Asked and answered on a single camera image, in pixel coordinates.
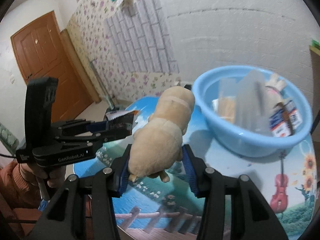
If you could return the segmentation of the person's left hand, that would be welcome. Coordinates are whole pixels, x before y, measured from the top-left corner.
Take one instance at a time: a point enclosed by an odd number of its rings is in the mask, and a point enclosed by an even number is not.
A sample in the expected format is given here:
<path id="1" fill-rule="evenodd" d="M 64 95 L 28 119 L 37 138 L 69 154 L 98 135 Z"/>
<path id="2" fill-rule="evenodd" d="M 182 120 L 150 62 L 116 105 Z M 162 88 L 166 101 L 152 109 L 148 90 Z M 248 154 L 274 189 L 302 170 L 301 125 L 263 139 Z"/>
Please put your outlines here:
<path id="1" fill-rule="evenodd" d="M 37 179 L 43 179 L 47 181 L 50 188 L 58 188 L 65 181 L 66 167 L 60 167 L 46 174 L 37 164 L 20 164 L 20 173 L 24 180 L 34 186 L 38 185 Z"/>

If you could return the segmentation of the orange sleeved left forearm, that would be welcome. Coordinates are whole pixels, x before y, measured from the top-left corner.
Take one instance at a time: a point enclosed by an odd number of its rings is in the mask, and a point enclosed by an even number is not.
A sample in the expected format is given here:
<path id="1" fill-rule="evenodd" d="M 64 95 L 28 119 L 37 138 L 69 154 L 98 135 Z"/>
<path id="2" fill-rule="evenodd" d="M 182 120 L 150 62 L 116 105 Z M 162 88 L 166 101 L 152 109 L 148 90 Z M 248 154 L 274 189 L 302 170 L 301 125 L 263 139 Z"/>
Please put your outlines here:
<path id="1" fill-rule="evenodd" d="M 23 179 L 17 161 L 1 168 L 1 239 L 24 239 L 42 215 L 40 202 L 39 186 Z"/>

